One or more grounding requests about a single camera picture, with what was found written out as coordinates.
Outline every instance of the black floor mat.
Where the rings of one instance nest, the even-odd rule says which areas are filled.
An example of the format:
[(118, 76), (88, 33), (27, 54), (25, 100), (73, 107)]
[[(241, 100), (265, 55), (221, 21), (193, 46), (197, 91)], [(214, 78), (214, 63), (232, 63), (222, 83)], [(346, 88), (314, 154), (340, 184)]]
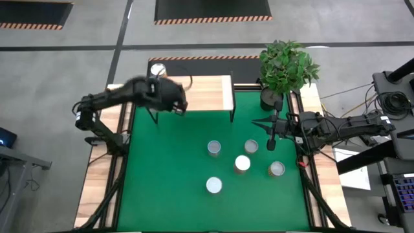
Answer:
[(153, 64), (166, 66), (168, 76), (228, 75), (233, 72), (234, 83), (255, 83), (260, 75), (259, 56), (195, 56), (150, 58), (147, 76)]
[(155, 24), (271, 20), (267, 0), (157, 0)]
[(72, 3), (0, 1), (0, 28), (61, 30)]

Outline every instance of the white paper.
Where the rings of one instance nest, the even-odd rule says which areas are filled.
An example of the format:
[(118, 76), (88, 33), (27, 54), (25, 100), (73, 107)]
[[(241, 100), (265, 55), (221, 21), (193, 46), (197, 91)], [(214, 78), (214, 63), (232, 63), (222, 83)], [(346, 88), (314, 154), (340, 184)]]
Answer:
[[(359, 154), (359, 152), (342, 150), (337, 148), (334, 148), (333, 152), (337, 162), (349, 158), (353, 155)], [(369, 185), (368, 169), (366, 166), (342, 174), (339, 176), (339, 178), (341, 180), (341, 185), (344, 187), (371, 190), (371, 186)]]

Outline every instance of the concrete floor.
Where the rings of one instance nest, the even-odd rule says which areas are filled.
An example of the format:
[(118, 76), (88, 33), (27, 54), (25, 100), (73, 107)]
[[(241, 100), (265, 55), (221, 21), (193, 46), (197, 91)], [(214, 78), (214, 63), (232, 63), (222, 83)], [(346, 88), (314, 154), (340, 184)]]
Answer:
[[(61, 31), (0, 29), (0, 47), (116, 45), (126, 0), (75, 0)], [(124, 45), (187, 43), (414, 41), (414, 17), (403, 0), (269, 0), (273, 21), (156, 26), (155, 1), (135, 0)], [(158, 56), (257, 55), (261, 49), (123, 51), (114, 83), (145, 74)], [(321, 65), (321, 97), (372, 81), (374, 72), (393, 70), (413, 57), (414, 47), (307, 49)], [(74, 127), (72, 105), (104, 88), (113, 51), (0, 52), (0, 126), (19, 135), (16, 149), (53, 161), (34, 170), (41, 188), (25, 190), (12, 232), (71, 229), (91, 148)], [(340, 116), (364, 101), (368, 87), (324, 98)], [(375, 221), (383, 211), (374, 197), (345, 192), (354, 227), (401, 232)]]

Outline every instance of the potted plant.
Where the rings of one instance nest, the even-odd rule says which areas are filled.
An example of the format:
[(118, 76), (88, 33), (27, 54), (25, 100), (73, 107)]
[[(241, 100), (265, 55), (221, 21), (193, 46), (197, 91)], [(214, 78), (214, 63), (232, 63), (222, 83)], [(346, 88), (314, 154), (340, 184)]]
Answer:
[(312, 79), (319, 79), (318, 67), (303, 46), (295, 41), (275, 41), (260, 54), (260, 80), (264, 87), (260, 94), (260, 106), (270, 111), (276, 100), (291, 90), (300, 89)]

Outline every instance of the round object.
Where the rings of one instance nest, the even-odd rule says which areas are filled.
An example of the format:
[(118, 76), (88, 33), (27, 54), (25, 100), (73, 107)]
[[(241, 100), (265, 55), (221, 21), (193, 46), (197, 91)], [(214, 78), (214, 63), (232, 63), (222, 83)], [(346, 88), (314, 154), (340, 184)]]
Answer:
[(250, 167), (250, 159), (246, 155), (239, 155), (235, 159), (234, 168), (237, 173), (244, 173)]
[(164, 64), (156, 63), (151, 66), (151, 74), (155, 75), (157, 78), (167, 78), (167, 68)]
[(245, 151), (246, 153), (253, 154), (259, 149), (259, 144), (252, 139), (249, 139), (245, 142)]
[(285, 173), (285, 165), (279, 161), (273, 162), (269, 166), (268, 172), (270, 176), (281, 176)]
[(208, 149), (208, 153), (213, 156), (216, 157), (219, 155), (220, 150), (221, 150), (221, 145), (220, 142), (213, 140), (211, 142), (208, 143), (207, 145), (207, 149)]
[(223, 187), (221, 180), (217, 177), (210, 177), (206, 183), (207, 191), (211, 194), (218, 194)]

